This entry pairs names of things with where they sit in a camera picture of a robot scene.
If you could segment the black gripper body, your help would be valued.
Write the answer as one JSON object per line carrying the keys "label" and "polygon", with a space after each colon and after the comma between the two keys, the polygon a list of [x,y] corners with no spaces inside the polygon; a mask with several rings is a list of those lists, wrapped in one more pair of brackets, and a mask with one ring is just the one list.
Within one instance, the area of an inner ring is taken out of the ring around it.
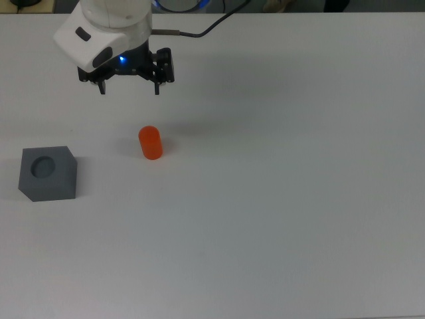
{"label": "black gripper body", "polygon": [[140,76],[156,83],[151,56],[149,42],[146,41],[135,49],[111,58],[92,72],[78,68],[78,77],[81,82],[100,83],[113,76]]}

